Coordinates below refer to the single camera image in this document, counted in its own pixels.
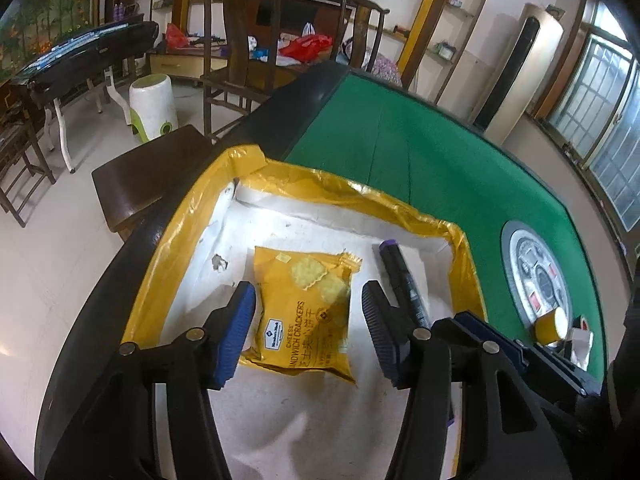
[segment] red plastic bag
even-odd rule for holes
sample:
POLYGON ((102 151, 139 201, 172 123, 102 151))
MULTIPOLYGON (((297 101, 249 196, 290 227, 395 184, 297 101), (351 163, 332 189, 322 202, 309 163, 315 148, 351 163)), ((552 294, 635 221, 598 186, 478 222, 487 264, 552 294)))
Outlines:
POLYGON ((310 34, 291 41, 280 49, 283 56, 292 57, 304 63, 318 57, 318 54, 333 44, 333 38, 322 34, 310 34))
POLYGON ((169 48, 182 48, 188 46, 189 40, 173 23, 166 26, 166 46, 169 48))

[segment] drawer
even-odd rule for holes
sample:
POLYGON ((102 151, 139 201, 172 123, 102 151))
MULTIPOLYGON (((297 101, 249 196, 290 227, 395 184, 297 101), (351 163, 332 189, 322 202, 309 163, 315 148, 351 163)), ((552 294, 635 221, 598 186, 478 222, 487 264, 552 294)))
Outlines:
MULTIPOLYGON (((204 58, 200 56, 176 56, 174 54, 150 54, 152 74, 167 74, 189 79, 199 79, 204 72, 204 58)), ((226 66, 226 59, 211 58, 211 69, 226 66)))

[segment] green felt table surface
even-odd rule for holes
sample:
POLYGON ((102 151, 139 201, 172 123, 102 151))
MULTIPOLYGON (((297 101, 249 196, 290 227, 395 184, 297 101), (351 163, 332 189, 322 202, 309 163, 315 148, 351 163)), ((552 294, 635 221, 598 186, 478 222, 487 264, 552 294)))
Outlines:
POLYGON ((509 220, 528 224, 554 252, 574 316, 594 333, 589 371, 604 376, 597 291, 574 225, 558 200, 484 140, 415 100, 348 76, 308 127, 287 162, 380 189, 466 233, 489 323, 531 341, 511 298, 500 252, 509 220))

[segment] wooden chair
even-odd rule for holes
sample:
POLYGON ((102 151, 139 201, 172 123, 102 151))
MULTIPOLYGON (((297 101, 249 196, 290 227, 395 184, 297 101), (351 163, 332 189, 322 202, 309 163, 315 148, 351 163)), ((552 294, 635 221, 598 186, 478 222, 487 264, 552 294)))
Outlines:
POLYGON ((345 13, 347 2, 353 2, 356 4, 356 13, 353 18, 353 44, 351 45, 351 60, 349 66, 354 68, 362 68, 364 57, 367 51, 367 35, 369 33, 369 19, 371 17, 371 11, 376 10, 379 13, 378 26, 376 30, 376 39, 373 42, 373 48, 371 49, 371 57, 369 63, 367 63, 366 72, 373 70, 373 65, 376 62, 376 56, 378 55, 378 49, 380 48, 380 40, 382 39, 382 30, 385 26, 385 15, 389 13, 389 9, 383 9, 377 3, 370 0, 342 0, 340 5, 340 20, 338 20, 338 30, 334 39, 334 47, 331 50, 331 59, 335 60, 340 49, 342 37, 344 31, 347 28, 345 23, 345 13))
POLYGON ((4 180, 9 169, 18 160, 24 161, 24 168, 22 168, 15 176, 11 184, 6 189, 0 187, 0 206, 5 213, 10 212, 20 227, 25 227, 25 222, 20 216, 20 212, 31 198, 31 195, 40 185, 40 183, 48 178, 50 183, 55 184, 56 179, 51 173, 51 169, 47 164, 47 161, 42 154, 42 150, 38 145, 38 139, 36 138, 36 132, 33 129, 33 123, 30 120, 23 120, 17 123, 9 123, 3 126, 0 132, 0 182, 4 180), (29 147, 33 148, 33 151, 38 159, 40 165, 32 164, 27 156, 27 150, 29 147), (16 208, 11 202, 7 194, 13 189, 18 179, 25 171, 29 171, 31 176, 40 174, 39 179, 31 186, 31 189, 22 200, 22 203, 16 208))
POLYGON ((271 0, 271 41, 267 63, 249 60, 247 41, 248 0, 223 0, 226 42, 230 48, 225 68, 211 71, 211 0, 204 0, 204 134, 213 137, 234 126, 241 118, 211 133, 211 106, 230 108, 242 115, 251 112, 252 102, 263 103, 276 84, 276 56, 280 37, 281 0, 271 0), (215 97, 223 94, 223 99, 215 97), (228 95, 240 98, 239 106, 228 101, 228 95))

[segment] metal screw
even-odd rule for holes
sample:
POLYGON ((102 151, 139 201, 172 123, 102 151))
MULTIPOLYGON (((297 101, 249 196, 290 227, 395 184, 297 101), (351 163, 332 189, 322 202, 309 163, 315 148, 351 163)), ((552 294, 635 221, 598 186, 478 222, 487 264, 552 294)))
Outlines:
POLYGON ((187 339, 189 341, 200 341, 204 337, 204 330, 201 328, 192 328, 187 332, 187 339))
POLYGON ((122 343, 118 348, 118 353, 120 355, 131 355, 136 351, 136 344, 132 342, 122 343))
POLYGON ((420 341, 428 341, 431 339, 431 331, 427 328, 416 328, 414 330, 414 337, 420 341))
POLYGON ((482 349, 488 354, 497 354, 500 351, 500 346, 495 341, 485 341, 482 343, 482 349))

